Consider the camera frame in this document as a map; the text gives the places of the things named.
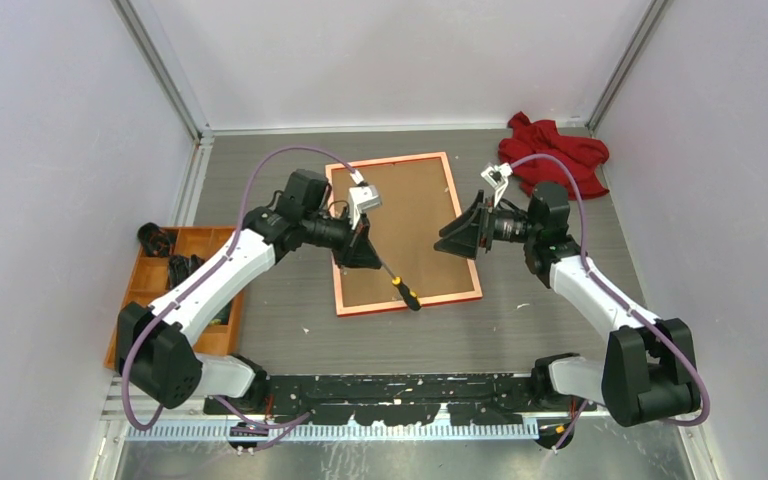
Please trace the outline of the yellow black screwdriver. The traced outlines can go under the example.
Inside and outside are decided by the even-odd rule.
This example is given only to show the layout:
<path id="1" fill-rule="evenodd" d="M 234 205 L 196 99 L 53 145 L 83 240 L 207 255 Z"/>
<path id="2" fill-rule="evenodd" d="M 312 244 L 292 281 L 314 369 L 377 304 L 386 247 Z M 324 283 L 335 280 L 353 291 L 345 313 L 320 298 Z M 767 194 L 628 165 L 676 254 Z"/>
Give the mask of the yellow black screwdriver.
<path id="1" fill-rule="evenodd" d="M 417 293 L 407 286 L 403 279 L 396 275 L 384 260 L 381 261 L 381 266 L 389 275 L 392 285 L 398 291 L 405 305 L 412 311 L 419 311 L 422 308 L 422 304 Z"/>

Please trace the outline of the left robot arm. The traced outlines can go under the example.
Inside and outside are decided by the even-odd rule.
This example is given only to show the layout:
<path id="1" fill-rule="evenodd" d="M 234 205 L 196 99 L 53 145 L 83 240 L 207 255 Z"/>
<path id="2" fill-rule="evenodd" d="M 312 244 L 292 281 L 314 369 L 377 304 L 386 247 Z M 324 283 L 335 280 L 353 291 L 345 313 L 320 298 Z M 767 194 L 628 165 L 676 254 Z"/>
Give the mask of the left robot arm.
<path id="1" fill-rule="evenodd" d="M 331 185 L 323 175 L 294 171 L 272 206 L 247 212 L 240 229 L 194 273 L 142 306 L 126 305 L 117 319 L 116 363 L 125 387 L 135 386 L 166 409 L 193 395 L 224 396 L 244 414 L 267 398 L 253 365 L 231 354 L 201 354 L 195 345 L 216 315 L 249 283 L 287 254 L 308 244 L 328 249 L 348 268 L 378 269 L 369 239 L 369 210 L 380 206 L 375 186 L 350 175 L 347 207 L 334 216 L 324 204 Z"/>

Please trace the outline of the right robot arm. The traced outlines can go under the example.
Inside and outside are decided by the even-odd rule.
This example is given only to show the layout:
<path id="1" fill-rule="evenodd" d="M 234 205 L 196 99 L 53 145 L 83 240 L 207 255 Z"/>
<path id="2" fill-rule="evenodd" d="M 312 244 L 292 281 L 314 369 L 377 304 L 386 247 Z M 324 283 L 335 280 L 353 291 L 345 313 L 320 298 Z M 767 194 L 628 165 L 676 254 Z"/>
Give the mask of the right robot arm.
<path id="1" fill-rule="evenodd" d="M 606 342 L 603 362 L 566 353 L 538 359 L 531 397 L 556 410 L 570 397 L 607 408 L 622 426 L 694 414 L 706 419 L 708 397 L 696 369 L 692 333 L 678 318 L 661 319 L 609 282 L 569 233 L 566 190 L 542 182 L 527 209 L 478 193 L 439 231 L 438 252 L 474 259 L 496 242 L 522 245 L 528 270 L 572 304 Z"/>

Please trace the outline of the red picture frame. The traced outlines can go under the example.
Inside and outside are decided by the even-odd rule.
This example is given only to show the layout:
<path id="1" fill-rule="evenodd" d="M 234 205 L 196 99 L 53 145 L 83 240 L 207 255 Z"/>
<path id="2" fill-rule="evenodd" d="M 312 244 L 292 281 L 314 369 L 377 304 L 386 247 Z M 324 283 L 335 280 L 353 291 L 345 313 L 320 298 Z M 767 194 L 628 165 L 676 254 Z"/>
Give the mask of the red picture frame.
<path id="1" fill-rule="evenodd" d="M 445 152 L 351 162 L 374 185 L 382 206 L 368 213 L 369 237 L 384 262 L 418 295 L 422 307 L 474 301 L 483 297 L 473 260 L 433 249 L 439 230 L 461 213 Z M 339 214 L 354 186 L 340 163 L 324 167 L 333 186 L 330 211 Z M 339 317 L 406 309 L 390 276 L 380 270 L 348 269 L 333 264 L 336 315 Z"/>

